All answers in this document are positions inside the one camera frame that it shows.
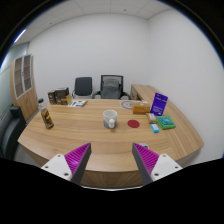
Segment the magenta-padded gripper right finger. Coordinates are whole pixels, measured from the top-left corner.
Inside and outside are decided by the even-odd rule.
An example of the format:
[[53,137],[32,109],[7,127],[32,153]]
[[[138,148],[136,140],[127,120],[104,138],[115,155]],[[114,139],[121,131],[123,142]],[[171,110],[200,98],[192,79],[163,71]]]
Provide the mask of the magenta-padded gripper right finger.
[[132,145],[132,154],[139,169],[143,185],[148,185],[182,169],[167,154],[158,155],[137,143]]

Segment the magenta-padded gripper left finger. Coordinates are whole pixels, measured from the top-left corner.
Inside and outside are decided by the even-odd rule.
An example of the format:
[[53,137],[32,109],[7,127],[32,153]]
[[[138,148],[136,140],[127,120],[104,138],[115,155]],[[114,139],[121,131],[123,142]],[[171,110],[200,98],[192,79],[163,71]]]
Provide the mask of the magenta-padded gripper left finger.
[[56,154],[42,169],[79,185],[91,155],[91,144],[84,144],[66,155]]

